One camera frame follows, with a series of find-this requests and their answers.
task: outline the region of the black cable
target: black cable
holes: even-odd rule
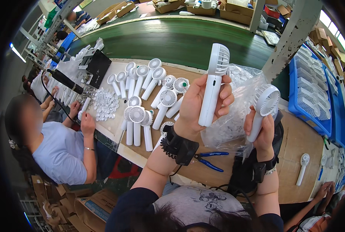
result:
[[[44,86],[44,89],[49,93],[49,95],[53,98],[53,100],[56,102],[56,103],[58,103],[59,104],[59,106],[63,109],[63,111],[64,111],[64,113],[66,113],[66,115],[69,117],[69,119],[71,119],[71,121],[73,122],[73,123],[76,123],[76,121],[75,120],[73,120],[70,116],[69,116],[69,114],[67,113],[67,111],[66,111],[66,109],[64,108],[64,106],[51,94],[51,92],[49,92],[49,90],[45,87],[45,85],[44,85],[44,73],[42,73],[42,75],[41,75],[41,83],[42,83],[42,86]]]

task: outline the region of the dark hair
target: dark hair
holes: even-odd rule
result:
[[[13,157],[18,161],[19,166],[23,171],[29,171],[32,174],[39,175],[47,182],[56,184],[36,163],[30,150],[24,146],[25,139],[23,134],[23,128],[21,123],[22,109],[29,103],[35,103],[36,100],[28,94],[21,94],[14,97],[5,112],[5,128],[6,132],[11,140],[13,140],[17,146],[12,148]]]
[[[131,216],[130,231],[132,232],[176,232],[183,231],[184,224],[173,215],[174,208],[166,204],[155,214],[136,214]],[[277,227],[267,221],[260,221],[256,212],[249,208],[238,212],[216,213],[210,218],[209,232],[262,232],[278,231]]]

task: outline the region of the black device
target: black device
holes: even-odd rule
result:
[[[199,143],[178,136],[174,126],[166,125],[164,132],[167,132],[167,136],[163,138],[162,146],[166,155],[175,159],[176,164],[188,166],[198,150]]]
[[[88,51],[78,69],[83,70],[91,76],[89,85],[99,89],[101,82],[112,61],[105,56],[99,49]]]
[[[71,81],[66,75],[64,75],[62,72],[60,72],[58,69],[55,69],[54,71],[47,69],[48,72],[50,72],[53,76],[53,78],[60,83],[64,84],[71,90],[75,91],[78,94],[82,94],[83,88],[80,87],[78,84],[75,82]]]

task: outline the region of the sleeve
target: sleeve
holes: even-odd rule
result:
[[[277,231],[283,232],[283,220],[281,216],[275,214],[275,213],[267,213],[264,215],[259,216],[259,219],[263,223],[271,223],[277,228]]]
[[[54,161],[52,176],[58,184],[83,184],[87,178],[87,170],[80,159],[63,152]]]
[[[127,230],[130,217],[135,213],[154,213],[152,203],[157,199],[157,194],[146,188],[134,188],[124,193],[107,220],[105,232]]]

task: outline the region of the blue plastic tray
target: blue plastic tray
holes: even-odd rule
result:
[[[314,59],[318,59],[317,56],[313,53],[312,56]],[[289,95],[289,102],[288,102],[288,110],[296,115],[296,117],[301,118],[304,122],[309,124],[318,134],[322,136],[331,137],[332,133],[332,113],[330,120],[319,120],[318,118],[314,118],[310,114],[308,114],[304,109],[298,106],[297,104],[297,67],[295,63],[295,58],[291,59],[290,62],[290,95]],[[330,92],[327,91],[328,101],[331,103],[331,96]]]
[[[332,134],[329,137],[330,141],[333,142],[338,147],[345,148],[345,105],[344,105],[344,99],[342,98],[342,91],[341,86],[339,85],[339,82],[337,81],[336,77],[333,75],[333,73],[323,64],[323,70],[327,76],[326,73],[329,72],[333,78],[336,80],[336,86],[338,95],[332,94],[331,91],[331,84],[329,79],[327,78],[328,82],[328,89],[331,93],[331,109],[332,109]]]

